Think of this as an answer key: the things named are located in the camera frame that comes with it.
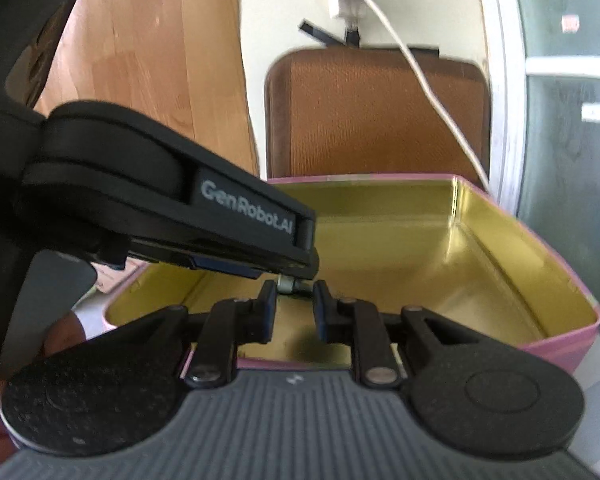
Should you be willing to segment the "pink tin box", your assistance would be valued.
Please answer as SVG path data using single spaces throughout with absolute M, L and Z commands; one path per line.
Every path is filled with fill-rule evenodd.
M 569 373 L 599 333 L 600 307 L 571 268 L 521 222 L 460 177 L 311 177 L 268 183 L 317 213 L 317 278 L 335 297 L 400 314 L 420 306 L 524 349 Z M 204 312 L 253 298 L 265 280 L 146 266 L 114 292 L 114 328 L 170 304 Z M 344 366 L 350 351 L 316 335 L 311 298 L 279 295 L 273 338 L 247 344 L 250 360 Z

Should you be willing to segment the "frosted glass door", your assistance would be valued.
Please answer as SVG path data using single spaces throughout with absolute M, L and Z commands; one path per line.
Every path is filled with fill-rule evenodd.
M 498 202 L 600 304 L 600 0 L 482 0 Z

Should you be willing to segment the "wooden pattern wall sheet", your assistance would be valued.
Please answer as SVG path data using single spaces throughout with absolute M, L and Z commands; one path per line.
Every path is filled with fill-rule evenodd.
M 238 0 L 78 0 L 36 108 L 74 100 L 138 110 L 250 174 Z

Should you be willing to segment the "brown chair backrest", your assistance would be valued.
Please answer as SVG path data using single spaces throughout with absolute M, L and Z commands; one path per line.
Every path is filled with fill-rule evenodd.
M 456 174 L 480 179 L 403 54 L 292 51 L 265 80 L 266 173 Z

